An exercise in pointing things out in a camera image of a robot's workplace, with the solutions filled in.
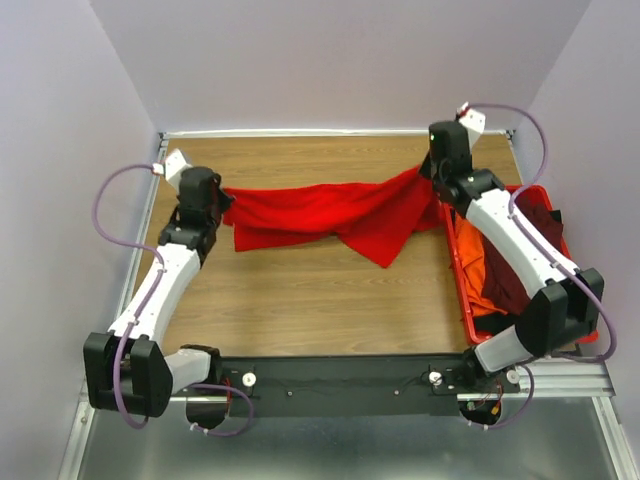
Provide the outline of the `red t shirt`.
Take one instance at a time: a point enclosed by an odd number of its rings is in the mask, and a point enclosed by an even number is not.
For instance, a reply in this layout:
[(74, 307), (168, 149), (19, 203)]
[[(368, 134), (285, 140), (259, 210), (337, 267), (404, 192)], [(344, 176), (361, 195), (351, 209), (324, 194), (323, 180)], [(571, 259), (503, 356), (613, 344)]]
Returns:
[(381, 183), (317, 184), (285, 189), (227, 188), (223, 215), (238, 252), (288, 247), (337, 237), (387, 268), (412, 234), (441, 224), (430, 180), (412, 167)]

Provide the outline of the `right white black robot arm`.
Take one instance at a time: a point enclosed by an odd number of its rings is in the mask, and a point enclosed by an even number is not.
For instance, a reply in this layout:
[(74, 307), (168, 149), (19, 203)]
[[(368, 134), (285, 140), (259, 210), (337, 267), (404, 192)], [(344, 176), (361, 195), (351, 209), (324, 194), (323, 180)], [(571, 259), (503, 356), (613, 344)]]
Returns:
[(497, 373), (541, 358), (592, 334), (604, 279), (580, 269), (522, 215), (504, 184), (472, 164), (472, 146), (484, 128), (463, 120), (429, 127), (429, 150), (420, 173), (438, 199), (473, 225), (517, 275), (529, 302), (515, 323), (469, 348), (455, 370), (467, 389), (480, 392)]

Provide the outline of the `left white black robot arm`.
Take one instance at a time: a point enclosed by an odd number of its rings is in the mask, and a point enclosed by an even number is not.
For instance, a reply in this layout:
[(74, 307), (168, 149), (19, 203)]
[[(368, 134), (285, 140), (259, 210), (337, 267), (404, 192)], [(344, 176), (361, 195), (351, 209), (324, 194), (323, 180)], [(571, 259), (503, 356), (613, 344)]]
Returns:
[(174, 178), (177, 205), (149, 250), (154, 261), (138, 292), (107, 332), (90, 334), (83, 345), (91, 406), (119, 413), (134, 429), (161, 416), (176, 392), (192, 387), (209, 395), (222, 382), (218, 349), (191, 344), (166, 356), (161, 343), (233, 199), (207, 167), (188, 166)]

